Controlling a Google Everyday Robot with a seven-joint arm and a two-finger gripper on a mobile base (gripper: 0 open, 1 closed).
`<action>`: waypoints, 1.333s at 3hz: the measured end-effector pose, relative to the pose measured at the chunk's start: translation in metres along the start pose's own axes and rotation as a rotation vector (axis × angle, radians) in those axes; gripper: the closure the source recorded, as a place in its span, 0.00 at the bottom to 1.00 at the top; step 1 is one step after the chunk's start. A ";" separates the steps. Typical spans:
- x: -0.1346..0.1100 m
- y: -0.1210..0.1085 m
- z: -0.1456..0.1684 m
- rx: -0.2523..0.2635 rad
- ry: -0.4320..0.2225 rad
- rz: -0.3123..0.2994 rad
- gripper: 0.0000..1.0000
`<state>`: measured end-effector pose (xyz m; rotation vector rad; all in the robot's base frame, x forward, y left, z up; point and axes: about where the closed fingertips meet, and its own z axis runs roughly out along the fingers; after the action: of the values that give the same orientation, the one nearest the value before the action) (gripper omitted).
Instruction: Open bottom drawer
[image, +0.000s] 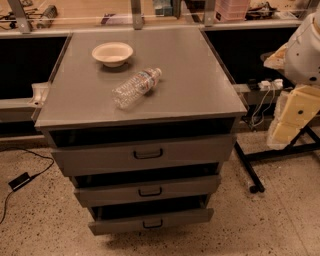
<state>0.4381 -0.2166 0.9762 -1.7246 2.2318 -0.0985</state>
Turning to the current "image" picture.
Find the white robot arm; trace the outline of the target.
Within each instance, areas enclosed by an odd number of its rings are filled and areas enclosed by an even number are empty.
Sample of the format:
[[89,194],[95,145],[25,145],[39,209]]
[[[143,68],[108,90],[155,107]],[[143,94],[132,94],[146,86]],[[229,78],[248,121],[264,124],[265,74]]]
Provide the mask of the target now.
[[264,66],[282,70],[295,84],[290,92],[280,93],[268,129],[267,145],[282,150],[320,111],[320,9],[304,19]]

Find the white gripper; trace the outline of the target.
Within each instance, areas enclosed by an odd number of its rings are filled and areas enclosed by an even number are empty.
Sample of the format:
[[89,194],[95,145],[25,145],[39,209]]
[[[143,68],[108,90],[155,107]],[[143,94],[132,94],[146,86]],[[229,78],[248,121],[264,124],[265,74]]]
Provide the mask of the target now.
[[[287,43],[264,61],[264,66],[274,70],[293,68],[293,52]],[[299,84],[290,92],[283,91],[277,101],[275,119],[271,122],[266,143],[274,150],[287,147],[320,111],[320,87]]]

